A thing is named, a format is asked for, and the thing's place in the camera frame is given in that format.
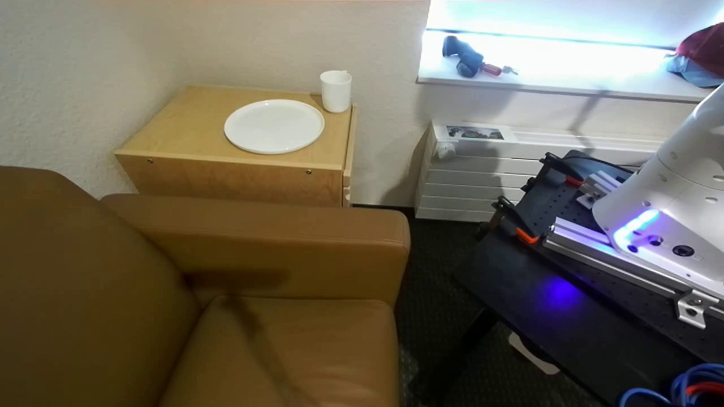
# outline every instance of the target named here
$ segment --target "plate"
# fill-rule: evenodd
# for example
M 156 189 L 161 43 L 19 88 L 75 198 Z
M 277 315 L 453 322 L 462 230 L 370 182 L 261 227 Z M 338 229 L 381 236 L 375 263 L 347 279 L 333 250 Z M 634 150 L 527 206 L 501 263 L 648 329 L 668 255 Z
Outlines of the plate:
M 323 131 L 323 115 L 297 100 L 261 100 L 235 109 L 226 122 L 226 138 L 254 155 L 286 155 L 311 146 Z

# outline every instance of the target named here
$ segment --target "blue object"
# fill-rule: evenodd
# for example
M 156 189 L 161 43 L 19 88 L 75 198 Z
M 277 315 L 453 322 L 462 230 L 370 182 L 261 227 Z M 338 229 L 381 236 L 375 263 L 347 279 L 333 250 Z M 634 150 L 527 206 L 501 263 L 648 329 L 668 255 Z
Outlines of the blue object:
M 686 81 L 700 87 L 700 88 L 716 88 L 724 83 L 724 77 L 705 71 L 703 66 L 695 63 L 683 55 L 673 55 L 664 61 L 664 71 L 681 76 Z
M 683 372 L 681 375 L 676 375 L 670 390 L 672 401 L 659 392 L 634 388 L 617 401 L 617 407 L 626 407 L 634 395 L 654 399 L 668 407 L 695 407 L 699 401 L 699 394 L 690 395 L 686 390 L 696 382 L 724 382 L 724 364 L 696 364 Z
M 457 72 L 462 77 L 474 77 L 481 66 L 481 55 L 474 52 L 471 46 L 459 42 L 457 37 L 445 37 L 442 57 L 459 57 Z

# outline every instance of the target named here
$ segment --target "white wall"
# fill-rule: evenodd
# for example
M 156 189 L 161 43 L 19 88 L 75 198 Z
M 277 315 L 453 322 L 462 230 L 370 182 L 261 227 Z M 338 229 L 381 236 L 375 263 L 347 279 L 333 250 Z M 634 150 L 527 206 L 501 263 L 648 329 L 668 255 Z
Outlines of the white wall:
M 66 0 L 0 4 L 0 164 L 129 191 L 110 151 L 182 83 L 316 90 L 354 76 L 352 202 L 409 206 L 431 117 L 664 135 L 690 105 L 418 87 L 427 0 Z
M 129 191 L 110 158 L 182 81 L 157 0 L 0 3 L 0 165 Z

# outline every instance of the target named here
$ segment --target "cup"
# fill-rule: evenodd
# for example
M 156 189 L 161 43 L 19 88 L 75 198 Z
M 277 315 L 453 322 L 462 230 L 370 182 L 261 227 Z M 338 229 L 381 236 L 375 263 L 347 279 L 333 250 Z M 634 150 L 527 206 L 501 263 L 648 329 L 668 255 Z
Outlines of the cup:
M 320 106 L 329 114 L 343 114 L 352 102 L 352 76 L 345 71 L 325 71 L 318 76 Z

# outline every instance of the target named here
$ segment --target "purple light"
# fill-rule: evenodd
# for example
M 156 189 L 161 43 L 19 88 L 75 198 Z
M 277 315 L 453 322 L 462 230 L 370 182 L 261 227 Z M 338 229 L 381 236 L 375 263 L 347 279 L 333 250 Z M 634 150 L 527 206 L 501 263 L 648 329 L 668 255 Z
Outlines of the purple light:
M 561 312 L 576 308 L 582 291 L 565 279 L 549 279 L 543 287 L 543 302 L 549 310 Z
M 644 211 L 634 218 L 628 225 L 612 234 L 612 241 L 620 250 L 628 250 L 636 243 L 636 230 L 648 229 L 659 218 L 659 211 Z

